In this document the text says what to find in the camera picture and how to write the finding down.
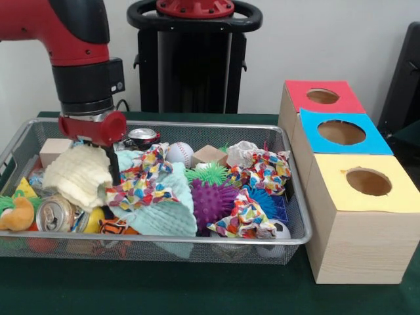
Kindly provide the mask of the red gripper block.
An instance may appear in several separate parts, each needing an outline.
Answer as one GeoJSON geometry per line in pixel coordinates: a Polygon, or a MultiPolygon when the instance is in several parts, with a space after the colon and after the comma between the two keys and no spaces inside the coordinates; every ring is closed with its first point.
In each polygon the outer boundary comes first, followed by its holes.
{"type": "Polygon", "coordinates": [[[108,148],[109,171],[112,185],[119,186],[121,177],[119,163],[113,144],[123,139],[127,121],[120,111],[106,111],[98,115],[65,116],[60,115],[58,126],[63,135],[72,140],[88,140],[98,146],[108,148]]]}

